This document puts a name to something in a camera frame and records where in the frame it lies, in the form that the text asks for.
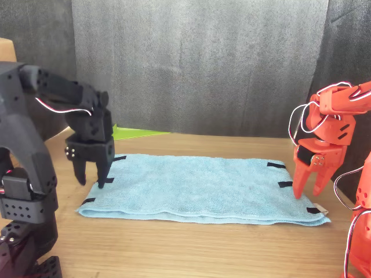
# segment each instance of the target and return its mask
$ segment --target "cable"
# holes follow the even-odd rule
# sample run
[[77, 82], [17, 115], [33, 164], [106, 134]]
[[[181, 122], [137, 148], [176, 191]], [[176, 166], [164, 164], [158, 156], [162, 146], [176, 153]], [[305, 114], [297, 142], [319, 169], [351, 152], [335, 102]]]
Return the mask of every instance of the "cable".
[[323, 117], [319, 123], [315, 126], [315, 128], [313, 128], [312, 130], [308, 131], [308, 130], [305, 130], [304, 127], [303, 127], [303, 118], [304, 118], [304, 113], [305, 113], [305, 109], [307, 109], [307, 107], [311, 104], [315, 104], [319, 107], [319, 104], [316, 102], [316, 101], [311, 101], [309, 102], [308, 104], [305, 105], [304, 109], [303, 109], [303, 112], [301, 113], [301, 119], [300, 119], [300, 125], [301, 125], [301, 129], [303, 130], [303, 132], [305, 133], [312, 133], [312, 132], [315, 132], [320, 126], [322, 126], [322, 124], [325, 122], [325, 120], [327, 120], [327, 118], [329, 117], [329, 115], [326, 115], [325, 117]]
[[363, 98], [368, 97], [369, 95], [371, 95], [371, 90], [366, 91], [366, 92], [358, 95], [360, 92], [361, 92], [361, 90], [358, 90], [354, 95], [350, 95], [349, 96], [349, 101], [361, 100], [361, 99], [363, 99]]
[[303, 107], [303, 106], [306, 106], [306, 104], [302, 104], [302, 105], [299, 105], [298, 107], [296, 107], [296, 108], [292, 111], [291, 116], [290, 116], [290, 121], [289, 121], [289, 128], [288, 128], [288, 130], [289, 130], [290, 138], [291, 138], [291, 140], [292, 140], [292, 142], [294, 143], [295, 146], [297, 146], [297, 143], [295, 142], [294, 137], [292, 136], [292, 133], [291, 133], [291, 119], [292, 119], [292, 115], [294, 114], [294, 112], [296, 111], [296, 109], [298, 109], [298, 108], [300, 108], [300, 107]]
[[348, 278], [348, 260], [349, 260], [349, 253], [350, 253], [350, 247], [352, 244], [352, 237], [353, 237], [353, 231], [355, 228], [355, 224], [357, 223], [358, 219], [362, 215], [367, 214], [367, 213], [371, 213], [371, 210], [365, 210], [359, 213], [356, 217], [354, 217], [350, 225], [349, 232], [348, 232], [348, 238], [347, 238], [347, 248], [345, 250], [345, 257], [344, 257], [344, 278]]
[[352, 88], [352, 84], [350, 84], [349, 82], [347, 82], [347, 81], [341, 81], [341, 82], [339, 82], [339, 83], [331, 84], [331, 85], [329, 85], [329, 86], [327, 86], [327, 87], [324, 87], [323, 89], [321, 89], [321, 90], [319, 90], [318, 92], [316, 92], [316, 95], [319, 96], [319, 94], [320, 94], [322, 91], [327, 90], [328, 88], [331, 88], [331, 87], [338, 86], [338, 85], [340, 85], [340, 84], [345, 84], [345, 85], [348, 85], [350, 88]]
[[44, 106], [45, 108], [55, 112], [55, 113], [68, 113], [68, 112], [75, 112], [75, 111], [85, 111], [86, 113], [89, 114], [89, 116], [92, 115], [92, 113], [89, 111], [89, 110], [85, 110], [85, 109], [69, 109], [69, 110], [64, 110], [64, 111], [60, 111], [60, 110], [55, 110], [54, 108], [48, 106], [47, 104], [45, 104], [42, 100], [40, 100], [39, 98], [36, 97], [36, 100], [41, 103], [42, 106]]
[[340, 176], [338, 176], [338, 177], [336, 178], [336, 180], [335, 180], [335, 182], [334, 182], [334, 192], [335, 192], [336, 197], [339, 199], [339, 201], [341, 201], [341, 203], [342, 203], [343, 205], [346, 206], [346, 208], [348, 208], [349, 210], [352, 210], [352, 211], [359, 210], [359, 209], [361, 209], [362, 207], [361, 207], [361, 206], [354, 207], [354, 208], [349, 207], [349, 206], [344, 202], [344, 200], [340, 197], [340, 195], [339, 195], [339, 193], [338, 193], [338, 191], [337, 191], [337, 183], [338, 183], [338, 181], [339, 181], [342, 177], [344, 177], [344, 176], [346, 176], [346, 175], [350, 175], [350, 174], [356, 173], [356, 172], [359, 172], [359, 171], [361, 171], [362, 169], [363, 169], [363, 166], [360, 167], [360, 168], [358, 168], [358, 169], [355, 169], [355, 170], [353, 170], [353, 171], [349, 171], [349, 172], [346, 172], [346, 173], [344, 173], [344, 174], [341, 174]]

